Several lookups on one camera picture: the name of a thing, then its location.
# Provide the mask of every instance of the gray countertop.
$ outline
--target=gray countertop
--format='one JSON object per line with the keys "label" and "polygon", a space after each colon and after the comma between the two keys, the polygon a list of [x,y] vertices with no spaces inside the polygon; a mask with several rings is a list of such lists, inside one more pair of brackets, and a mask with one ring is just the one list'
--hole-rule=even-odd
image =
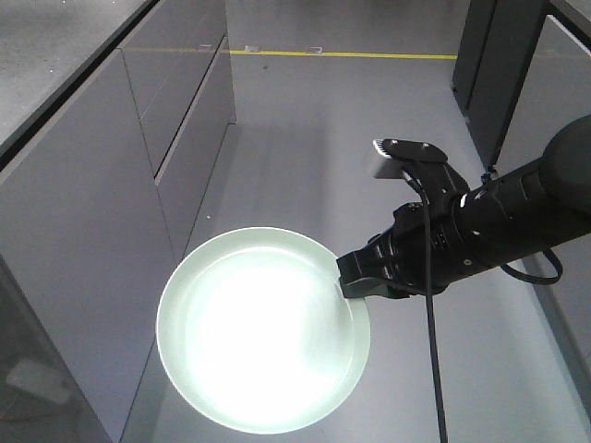
{"label": "gray countertop", "polygon": [[148,0],[0,0],[0,155]]}

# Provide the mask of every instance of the bowl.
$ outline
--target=bowl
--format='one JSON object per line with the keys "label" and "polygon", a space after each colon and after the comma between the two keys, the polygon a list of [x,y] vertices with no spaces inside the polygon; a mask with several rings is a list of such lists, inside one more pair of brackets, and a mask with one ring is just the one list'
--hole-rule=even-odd
{"label": "bowl", "polygon": [[369,353],[363,299],[343,298],[336,256],[269,227],[219,235],[164,288],[156,339],[181,396],[248,433],[311,425],[353,391]]}

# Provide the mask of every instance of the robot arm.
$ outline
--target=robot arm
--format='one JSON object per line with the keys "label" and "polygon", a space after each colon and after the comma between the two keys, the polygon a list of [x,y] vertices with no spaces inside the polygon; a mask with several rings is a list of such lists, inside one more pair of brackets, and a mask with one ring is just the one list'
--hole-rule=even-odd
{"label": "robot arm", "polygon": [[[454,281],[591,233],[589,145],[591,116],[563,128],[539,159],[472,191],[428,143],[377,140],[372,168],[378,178],[403,178],[427,195],[433,292],[441,293]],[[426,293],[422,213],[421,203],[403,205],[390,228],[337,259],[346,298]]]}

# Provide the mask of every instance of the cabinet door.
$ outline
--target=cabinet door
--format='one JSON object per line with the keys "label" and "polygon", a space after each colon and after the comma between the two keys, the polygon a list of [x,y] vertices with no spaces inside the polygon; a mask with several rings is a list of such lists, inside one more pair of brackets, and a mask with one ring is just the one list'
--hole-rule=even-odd
{"label": "cabinet door", "polygon": [[[501,173],[540,157],[559,130],[591,114],[590,78],[589,50],[548,16],[499,157]],[[551,290],[581,354],[591,355],[591,273],[586,265],[591,259],[591,236],[555,250],[565,271]]]}
{"label": "cabinet door", "polygon": [[225,129],[234,114],[227,41],[222,47],[156,177],[177,261],[185,254]]}
{"label": "cabinet door", "polygon": [[173,269],[115,51],[0,173],[0,252],[118,441]]}

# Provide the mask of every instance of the floor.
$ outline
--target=floor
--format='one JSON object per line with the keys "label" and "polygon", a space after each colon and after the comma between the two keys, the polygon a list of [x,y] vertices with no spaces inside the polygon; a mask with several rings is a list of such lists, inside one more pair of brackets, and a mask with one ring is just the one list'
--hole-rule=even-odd
{"label": "floor", "polygon": [[[466,0],[228,0],[230,43],[262,50],[455,54]],[[234,54],[236,114],[189,250],[253,225],[308,235],[336,255],[392,223],[415,194],[368,176],[373,138],[429,141],[477,186],[481,164],[450,90],[453,60]],[[123,443],[438,441],[424,300],[368,299],[364,376],[334,413],[278,436],[193,411],[152,350]],[[531,288],[492,270],[435,301],[450,441],[588,442],[591,431]]]}

